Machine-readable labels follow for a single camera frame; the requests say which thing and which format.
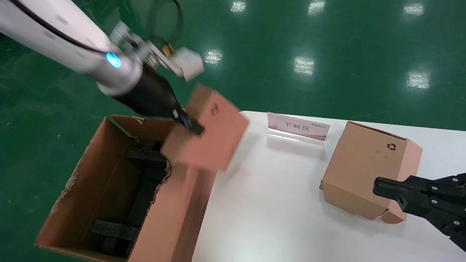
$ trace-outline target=robotic arm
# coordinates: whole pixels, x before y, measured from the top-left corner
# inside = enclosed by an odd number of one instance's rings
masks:
[[[379,177],[373,193],[425,218],[466,252],[466,173],[437,180],[409,176],[403,182]]]
[[[202,58],[187,48],[166,57],[122,22],[108,37],[71,0],[0,0],[0,32],[94,78],[102,93],[139,114],[170,117],[197,135],[204,131],[154,69],[161,64],[186,81],[201,74]]]

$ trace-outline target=sign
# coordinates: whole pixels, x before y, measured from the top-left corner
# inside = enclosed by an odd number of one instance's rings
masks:
[[[295,117],[287,117],[270,112],[267,113],[267,120],[269,129],[321,141],[325,141],[330,129],[329,124],[307,121]]]

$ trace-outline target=cardboard box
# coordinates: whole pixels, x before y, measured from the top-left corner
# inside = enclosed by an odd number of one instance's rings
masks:
[[[321,182],[325,200],[370,220],[406,220],[398,203],[372,193],[377,177],[416,175],[422,148],[413,141],[349,121]]]
[[[189,149],[198,155],[205,154],[197,158],[184,153],[183,146],[192,145],[179,143],[177,136],[171,134],[171,131],[180,132],[181,127],[171,120],[113,116],[130,137],[105,118],[54,204],[35,244],[91,261],[126,261],[122,257],[103,254],[100,249],[105,237],[92,233],[91,229],[96,220],[124,223],[141,183],[139,167],[125,159],[128,150],[140,147],[140,141],[164,141],[167,138],[165,150],[171,148],[171,143],[176,143],[172,146],[181,147],[176,152],[184,158],[175,157],[174,162],[178,164],[170,161],[172,167],[168,168],[167,176],[155,191],[155,199],[128,261],[191,261],[217,168],[226,168],[248,125],[234,105],[212,90],[198,87],[193,98],[204,95],[208,97],[205,99],[207,102],[199,105],[191,101],[187,111],[198,117],[206,132],[201,138],[185,134],[189,139],[182,139],[196,140],[199,151]],[[219,109],[215,116],[210,113],[212,106]],[[234,119],[236,125],[230,126],[229,133],[215,136],[216,131],[225,129],[223,125],[226,122],[222,122],[221,117]],[[216,144],[204,145],[203,139]],[[203,162],[203,159],[209,159],[211,155],[208,152],[215,147],[221,152],[216,156],[221,165],[215,162],[210,166],[210,162]],[[193,159],[202,163],[196,165]]]

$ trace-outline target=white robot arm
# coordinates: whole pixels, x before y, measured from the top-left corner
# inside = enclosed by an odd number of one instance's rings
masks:
[[[204,72],[200,55],[187,48],[167,58],[122,22],[108,37],[71,0],[0,0],[0,32],[94,78],[104,94],[137,113],[173,118],[198,135],[204,130],[154,70],[161,64],[187,81]]]

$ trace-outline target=blue indicator light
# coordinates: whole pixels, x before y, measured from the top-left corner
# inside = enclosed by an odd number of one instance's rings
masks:
[[[107,61],[115,68],[121,67],[121,60],[115,53],[107,53]]]

